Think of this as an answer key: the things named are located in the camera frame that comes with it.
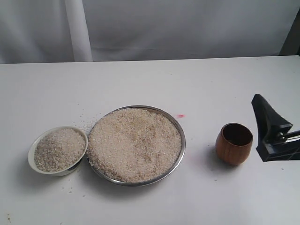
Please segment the white backdrop curtain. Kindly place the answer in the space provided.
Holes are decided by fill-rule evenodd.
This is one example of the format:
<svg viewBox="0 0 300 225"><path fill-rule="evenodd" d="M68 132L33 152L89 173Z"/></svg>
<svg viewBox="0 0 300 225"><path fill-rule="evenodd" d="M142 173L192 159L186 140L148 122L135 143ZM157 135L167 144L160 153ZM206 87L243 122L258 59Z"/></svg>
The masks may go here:
<svg viewBox="0 0 300 225"><path fill-rule="evenodd" d="M297 0L3 0L1 63L278 55Z"/></svg>

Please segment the brown wooden cup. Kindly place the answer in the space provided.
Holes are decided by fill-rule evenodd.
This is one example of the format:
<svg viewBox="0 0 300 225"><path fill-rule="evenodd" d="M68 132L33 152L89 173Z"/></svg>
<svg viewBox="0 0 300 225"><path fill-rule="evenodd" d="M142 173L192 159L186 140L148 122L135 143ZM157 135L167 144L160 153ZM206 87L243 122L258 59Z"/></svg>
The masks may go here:
<svg viewBox="0 0 300 225"><path fill-rule="evenodd" d="M253 135L247 127L239 123L228 123L217 136L216 155L223 162L238 166L248 158L252 142Z"/></svg>

